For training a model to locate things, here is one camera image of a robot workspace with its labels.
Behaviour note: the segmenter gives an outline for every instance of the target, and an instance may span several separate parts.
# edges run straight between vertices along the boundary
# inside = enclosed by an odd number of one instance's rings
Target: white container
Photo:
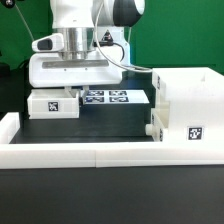
[[[30,119],[79,117],[79,94],[63,89],[35,89],[28,98]]]
[[[155,141],[217,141],[224,134],[224,77],[209,68],[153,69]]]

